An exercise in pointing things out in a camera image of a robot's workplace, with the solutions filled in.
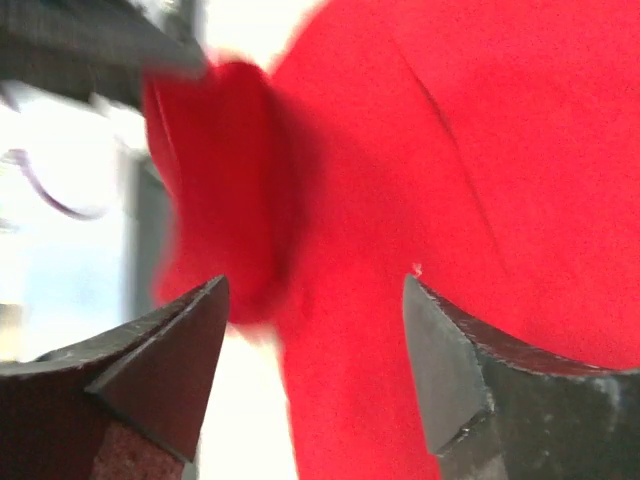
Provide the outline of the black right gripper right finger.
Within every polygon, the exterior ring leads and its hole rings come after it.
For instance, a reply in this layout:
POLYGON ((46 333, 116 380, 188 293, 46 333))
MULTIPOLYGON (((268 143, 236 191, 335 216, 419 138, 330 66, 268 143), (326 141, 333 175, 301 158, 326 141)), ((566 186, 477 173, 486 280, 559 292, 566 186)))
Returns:
POLYGON ((403 318, 428 451, 445 479, 635 479, 639 373, 536 348, 414 277, 403 318))

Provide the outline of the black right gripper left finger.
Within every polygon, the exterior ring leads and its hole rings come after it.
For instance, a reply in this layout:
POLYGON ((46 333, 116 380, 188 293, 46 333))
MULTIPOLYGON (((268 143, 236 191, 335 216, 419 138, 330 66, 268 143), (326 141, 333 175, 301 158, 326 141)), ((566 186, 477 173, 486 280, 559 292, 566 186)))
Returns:
POLYGON ((178 479, 229 316, 217 277, 143 317, 1 367, 5 479, 178 479))

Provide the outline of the red t shirt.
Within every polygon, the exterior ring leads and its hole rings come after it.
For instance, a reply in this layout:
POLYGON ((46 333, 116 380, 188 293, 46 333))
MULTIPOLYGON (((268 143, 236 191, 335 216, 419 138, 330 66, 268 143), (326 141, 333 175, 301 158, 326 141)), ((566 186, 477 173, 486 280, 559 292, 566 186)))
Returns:
POLYGON ((639 362, 639 5, 331 1, 272 74, 150 74, 162 301, 225 275, 283 347, 302 479, 434 479, 416 274, 557 354, 639 362))

